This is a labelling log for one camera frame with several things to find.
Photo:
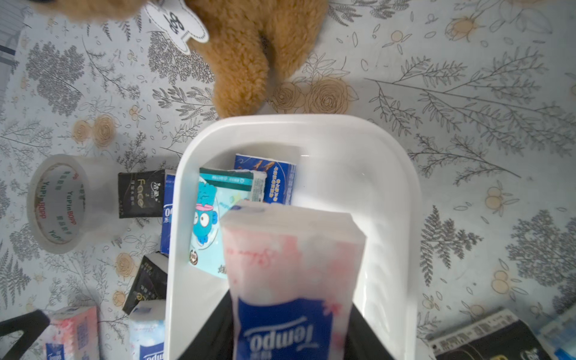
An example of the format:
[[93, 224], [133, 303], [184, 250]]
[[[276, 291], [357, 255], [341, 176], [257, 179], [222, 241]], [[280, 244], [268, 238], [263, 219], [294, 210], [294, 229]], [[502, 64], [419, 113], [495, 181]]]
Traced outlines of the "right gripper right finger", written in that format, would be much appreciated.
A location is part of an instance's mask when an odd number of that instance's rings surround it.
[[355, 305], [349, 317], [343, 359], [394, 360]]

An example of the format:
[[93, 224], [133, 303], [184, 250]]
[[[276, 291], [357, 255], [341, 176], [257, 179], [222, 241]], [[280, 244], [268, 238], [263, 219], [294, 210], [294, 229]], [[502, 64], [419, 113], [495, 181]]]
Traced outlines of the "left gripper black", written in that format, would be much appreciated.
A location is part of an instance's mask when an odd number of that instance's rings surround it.
[[16, 316], [1, 322], [1, 337], [21, 332], [21, 336], [1, 359], [21, 359], [50, 325], [50, 318], [42, 310]]

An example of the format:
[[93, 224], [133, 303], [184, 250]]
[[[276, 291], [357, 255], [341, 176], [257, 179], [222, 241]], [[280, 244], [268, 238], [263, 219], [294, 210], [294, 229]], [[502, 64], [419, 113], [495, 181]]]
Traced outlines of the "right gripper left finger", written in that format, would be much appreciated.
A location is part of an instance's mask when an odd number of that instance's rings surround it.
[[226, 292], [199, 333], [178, 359], [233, 360], [233, 350], [233, 305], [230, 292]]

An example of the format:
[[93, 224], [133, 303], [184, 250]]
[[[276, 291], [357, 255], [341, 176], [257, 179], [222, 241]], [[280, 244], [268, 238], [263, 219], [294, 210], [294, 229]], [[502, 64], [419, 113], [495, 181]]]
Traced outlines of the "pink Tempo tissue pack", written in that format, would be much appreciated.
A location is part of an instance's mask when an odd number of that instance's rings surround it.
[[95, 306], [64, 307], [48, 315], [40, 336], [42, 359], [100, 359], [98, 315]]

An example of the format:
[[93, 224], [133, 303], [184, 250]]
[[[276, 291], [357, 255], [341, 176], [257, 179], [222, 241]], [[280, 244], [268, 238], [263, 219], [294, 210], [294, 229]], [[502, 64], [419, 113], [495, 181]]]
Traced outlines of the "pink white Tempo pack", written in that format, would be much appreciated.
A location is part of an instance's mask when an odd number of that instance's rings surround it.
[[347, 213], [243, 200], [222, 217], [235, 359], [342, 359], [365, 234]]

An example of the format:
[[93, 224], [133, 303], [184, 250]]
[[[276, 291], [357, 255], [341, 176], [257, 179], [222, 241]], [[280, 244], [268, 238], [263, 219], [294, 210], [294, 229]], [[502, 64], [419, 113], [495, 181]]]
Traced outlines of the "teal cartoon tissue pack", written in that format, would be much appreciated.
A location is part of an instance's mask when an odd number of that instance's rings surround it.
[[243, 200], [261, 202], [267, 175], [256, 170], [201, 168], [193, 213], [189, 263], [218, 278], [227, 276], [221, 219]]

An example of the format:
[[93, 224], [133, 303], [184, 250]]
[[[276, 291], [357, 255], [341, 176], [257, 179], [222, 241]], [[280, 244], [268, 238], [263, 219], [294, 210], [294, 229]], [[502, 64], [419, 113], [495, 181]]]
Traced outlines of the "dark blue tissue pack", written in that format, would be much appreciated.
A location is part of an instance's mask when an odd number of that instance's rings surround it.
[[263, 202], [290, 205], [296, 180], [296, 165], [245, 154], [236, 154], [235, 170], [253, 170], [267, 175]]

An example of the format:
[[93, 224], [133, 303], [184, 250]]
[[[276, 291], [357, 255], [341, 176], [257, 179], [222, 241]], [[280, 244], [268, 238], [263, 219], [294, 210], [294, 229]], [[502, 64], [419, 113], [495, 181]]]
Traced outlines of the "light blue tissue pack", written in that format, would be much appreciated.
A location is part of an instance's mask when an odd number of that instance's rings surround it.
[[543, 326], [537, 338], [552, 359], [575, 360], [575, 306]]

